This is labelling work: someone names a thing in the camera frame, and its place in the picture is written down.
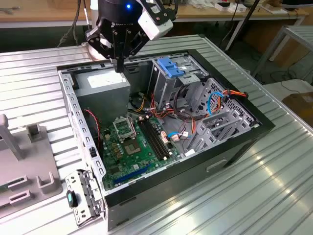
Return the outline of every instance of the gray plastic stand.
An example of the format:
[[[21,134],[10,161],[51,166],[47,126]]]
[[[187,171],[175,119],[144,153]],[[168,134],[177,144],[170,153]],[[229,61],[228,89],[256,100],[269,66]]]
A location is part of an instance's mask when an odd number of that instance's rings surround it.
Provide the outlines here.
[[[46,128],[11,134],[0,115],[0,218],[62,192]]]

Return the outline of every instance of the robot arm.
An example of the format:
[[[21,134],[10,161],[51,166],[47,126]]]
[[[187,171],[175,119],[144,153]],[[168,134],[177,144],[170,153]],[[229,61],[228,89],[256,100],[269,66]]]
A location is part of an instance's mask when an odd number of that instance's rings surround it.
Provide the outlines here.
[[[116,72],[122,72],[124,59],[137,54],[149,40],[164,36],[177,12],[177,6],[166,9],[160,0],[98,0],[98,9],[97,26],[86,32],[86,38],[112,59]]]

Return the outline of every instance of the motherboard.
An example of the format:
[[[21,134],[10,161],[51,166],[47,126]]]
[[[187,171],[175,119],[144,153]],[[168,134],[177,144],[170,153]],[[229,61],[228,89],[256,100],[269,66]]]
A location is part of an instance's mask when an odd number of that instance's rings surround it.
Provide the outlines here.
[[[174,143],[164,143],[162,133],[164,130],[155,117],[135,121],[127,117],[102,129],[102,160],[107,170],[102,179],[104,188],[113,189],[179,160]]]

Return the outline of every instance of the chip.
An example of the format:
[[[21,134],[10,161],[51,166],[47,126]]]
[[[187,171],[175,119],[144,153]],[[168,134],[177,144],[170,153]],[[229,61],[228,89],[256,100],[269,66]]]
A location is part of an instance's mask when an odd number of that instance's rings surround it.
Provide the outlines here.
[[[114,167],[112,169],[110,169],[112,174],[118,173],[119,172],[119,168],[118,167]]]
[[[140,146],[136,140],[129,140],[123,143],[124,148],[128,155],[132,155],[134,153],[140,152]]]

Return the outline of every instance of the blue drive bracket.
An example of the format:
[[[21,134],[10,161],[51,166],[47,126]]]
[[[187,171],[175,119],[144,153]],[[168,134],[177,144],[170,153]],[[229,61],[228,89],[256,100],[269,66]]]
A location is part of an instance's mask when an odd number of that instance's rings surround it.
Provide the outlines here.
[[[157,63],[162,67],[162,69],[170,78],[185,75],[185,72],[181,71],[169,57],[159,58]]]

